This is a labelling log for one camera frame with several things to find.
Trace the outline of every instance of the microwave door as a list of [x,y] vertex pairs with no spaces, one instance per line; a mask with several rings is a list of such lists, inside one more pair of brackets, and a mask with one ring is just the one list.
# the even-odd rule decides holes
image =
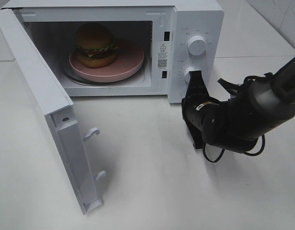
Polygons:
[[84,137],[80,134],[72,100],[24,30],[25,23],[18,18],[9,9],[1,10],[0,30],[22,72],[28,93],[47,122],[80,208],[85,214],[102,205],[97,196],[96,181],[106,173],[101,171],[93,177],[83,144],[99,130],[91,129]]

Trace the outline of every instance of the power knob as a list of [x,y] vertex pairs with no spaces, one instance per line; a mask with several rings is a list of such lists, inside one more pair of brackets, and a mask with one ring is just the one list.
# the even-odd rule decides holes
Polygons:
[[187,40],[189,53],[192,55],[201,55],[206,50],[207,39],[202,35],[193,35]]
[[183,72],[185,81],[187,83],[189,83],[189,81],[190,81],[190,72],[198,71],[198,70],[200,70],[200,69],[198,67],[195,67],[195,66],[190,66],[190,67],[186,68],[184,70],[184,72]]

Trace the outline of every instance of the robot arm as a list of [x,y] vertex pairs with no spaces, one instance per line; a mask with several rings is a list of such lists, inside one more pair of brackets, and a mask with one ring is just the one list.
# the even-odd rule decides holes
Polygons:
[[[207,160],[206,143],[222,148],[219,158],[213,162],[220,159],[225,149],[257,156],[265,145],[264,134],[295,116],[295,58],[276,74],[249,76],[242,85],[220,79],[219,83],[235,96],[225,102],[208,94],[200,71],[190,75],[182,114],[194,147],[203,149]],[[262,137],[261,150],[247,153],[259,137]]]

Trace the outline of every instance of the white microwave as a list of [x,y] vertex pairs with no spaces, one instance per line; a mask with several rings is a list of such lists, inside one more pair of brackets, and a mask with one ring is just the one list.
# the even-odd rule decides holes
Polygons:
[[[22,78],[51,131],[83,214],[102,205],[84,151],[72,96],[185,96],[189,72],[201,70],[205,84],[215,57],[224,13],[216,0],[10,0],[0,11],[0,29]],[[98,22],[114,37],[144,51],[140,69],[117,82],[80,81],[69,56],[76,30]]]

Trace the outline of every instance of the plate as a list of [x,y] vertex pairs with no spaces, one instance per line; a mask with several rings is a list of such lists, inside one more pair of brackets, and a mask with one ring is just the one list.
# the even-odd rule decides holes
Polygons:
[[101,68],[89,68],[81,64],[74,50],[69,57],[73,71],[80,77],[94,82],[115,82],[124,80],[135,74],[144,61],[144,51],[136,43],[128,40],[117,40],[117,59],[108,66]]

